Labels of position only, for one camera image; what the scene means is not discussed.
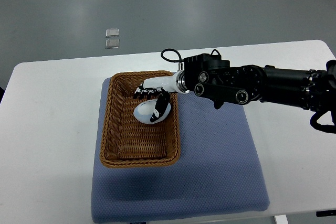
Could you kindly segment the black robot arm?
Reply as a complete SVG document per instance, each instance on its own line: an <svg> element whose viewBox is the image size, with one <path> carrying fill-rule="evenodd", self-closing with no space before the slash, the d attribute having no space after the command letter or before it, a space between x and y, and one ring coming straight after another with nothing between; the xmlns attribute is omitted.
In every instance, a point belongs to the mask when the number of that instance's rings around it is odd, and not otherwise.
<svg viewBox="0 0 336 224"><path fill-rule="evenodd" d="M219 51L183 59L178 56L180 76L175 84L180 91L213 101L220 109L225 102L245 105L252 101L295 106L314 112L310 125L322 132L335 133L335 124L318 120L327 112L335 122L335 60L325 70L279 69L245 65L230 66Z"/></svg>

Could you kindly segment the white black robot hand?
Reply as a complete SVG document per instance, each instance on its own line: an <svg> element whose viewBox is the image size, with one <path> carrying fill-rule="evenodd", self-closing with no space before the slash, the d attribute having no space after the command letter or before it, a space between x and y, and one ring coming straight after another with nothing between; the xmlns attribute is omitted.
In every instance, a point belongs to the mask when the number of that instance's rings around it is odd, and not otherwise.
<svg viewBox="0 0 336 224"><path fill-rule="evenodd" d="M145 79L135 90L134 99L153 100L157 99L155 108L162 115L170 103L171 93L183 93L181 86L182 70L172 76L162 76Z"/></svg>

